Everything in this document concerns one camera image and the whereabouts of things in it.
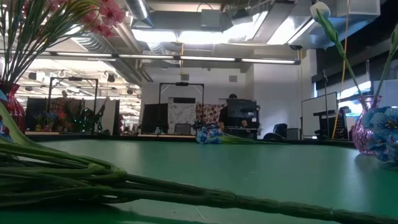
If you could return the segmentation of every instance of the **pink vase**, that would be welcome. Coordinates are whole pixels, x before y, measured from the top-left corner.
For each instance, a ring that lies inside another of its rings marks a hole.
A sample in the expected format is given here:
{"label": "pink vase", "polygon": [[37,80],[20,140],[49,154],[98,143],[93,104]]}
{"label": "pink vase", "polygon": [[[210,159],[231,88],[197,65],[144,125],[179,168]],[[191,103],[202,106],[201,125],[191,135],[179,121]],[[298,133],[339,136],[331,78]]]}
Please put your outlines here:
{"label": "pink vase", "polygon": [[374,102],[374,96],[364,96],[363,98],[358,98],[359,102],[362,104],[363,110],[353,128],[353,142],[360,153],[372,155],[376,154],[376,152],[370,151],[368,149],[368,142],[373,139],[373,132],[368,128],[364,128],[362,119],[363,116],[368,113],[370,108],[379,107],[381,98],[382,96],[377,98],[375,106],[372,106]]}
{"label": "pink vase", "polygon": [[[0,101],[6,107],[12,118],[14,118],[19,130],[25,134],[25,110],[15,98],[15,93],[17,92],[18,88],[18,84],[0,82],[0,90],[7,96],[8,102],[4,100]],[[0,129],[0,131],[9,134],[9,130],[5,126],[1,127]]]}

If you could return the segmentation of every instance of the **blue flower cluster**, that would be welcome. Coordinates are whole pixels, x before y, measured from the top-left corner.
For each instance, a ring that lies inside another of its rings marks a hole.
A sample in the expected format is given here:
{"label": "blue flower cluster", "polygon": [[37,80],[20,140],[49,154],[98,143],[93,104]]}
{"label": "blue flower cluster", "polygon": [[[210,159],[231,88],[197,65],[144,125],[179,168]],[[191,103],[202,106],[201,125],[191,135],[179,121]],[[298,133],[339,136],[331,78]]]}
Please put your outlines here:
{"label": "blue flower cluster", "polygon": [[368,149],[383,162],[398,166],[398,109],[374,108],[363,117],[363,126],[373,132]]}
{"label": "blue flower cluster", "polygon": [[208,128],[202,127],[201,131],[197,132],[197,142],[200,144],[220,144],[220,136],[223,135],[224,133],[219,128],[216,128],[215,125],[211,125]]}

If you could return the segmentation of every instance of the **office chair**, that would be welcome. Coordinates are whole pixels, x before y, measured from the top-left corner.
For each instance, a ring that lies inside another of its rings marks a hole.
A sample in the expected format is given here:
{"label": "office chair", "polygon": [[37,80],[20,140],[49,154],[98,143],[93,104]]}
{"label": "office chair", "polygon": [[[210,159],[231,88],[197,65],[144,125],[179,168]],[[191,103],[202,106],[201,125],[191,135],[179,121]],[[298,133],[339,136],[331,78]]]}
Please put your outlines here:
{"label": "office chair", "polygon": [[263,140],[283,140],[287,136],[287,124],[275,124],[274,132],[268,133],[263,137]]}

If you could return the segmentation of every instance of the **white tulip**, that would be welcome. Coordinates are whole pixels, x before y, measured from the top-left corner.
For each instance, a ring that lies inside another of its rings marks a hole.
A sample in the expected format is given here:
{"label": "white tulip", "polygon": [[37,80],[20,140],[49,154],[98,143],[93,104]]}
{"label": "white tulip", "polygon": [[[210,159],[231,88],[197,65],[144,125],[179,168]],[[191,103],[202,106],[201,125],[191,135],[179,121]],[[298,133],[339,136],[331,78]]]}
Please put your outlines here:
{"label": "white tulip", "polygon": [[330,9],[329,7],[323,3],[323,2],[317,2],[316,4],[314,4],[313,6],[311,6],[311,14],[312,14],[312,18],[313,20],[319,22],[319,17],[318,17],[318,13],[317,13],[317,9],[319,11],[319,13],[321,15],[323,15],[326,19],[329,19],[330,17]]}

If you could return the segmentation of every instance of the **green table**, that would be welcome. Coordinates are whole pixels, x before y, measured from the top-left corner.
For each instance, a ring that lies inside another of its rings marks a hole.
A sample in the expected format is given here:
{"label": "green table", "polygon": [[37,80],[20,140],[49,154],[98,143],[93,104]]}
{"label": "green table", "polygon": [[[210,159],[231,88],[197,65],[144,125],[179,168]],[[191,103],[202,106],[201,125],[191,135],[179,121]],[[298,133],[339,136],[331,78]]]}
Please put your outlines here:
{"label": "green table", "polygon": [[[398,218],[398,172],[379,169],[376,158],[353,149],[104,140],[44,144],[113,162],[132,174]],[[329,223],[149,200],[115,208],[57,207],[1,211],[0,223]]]}

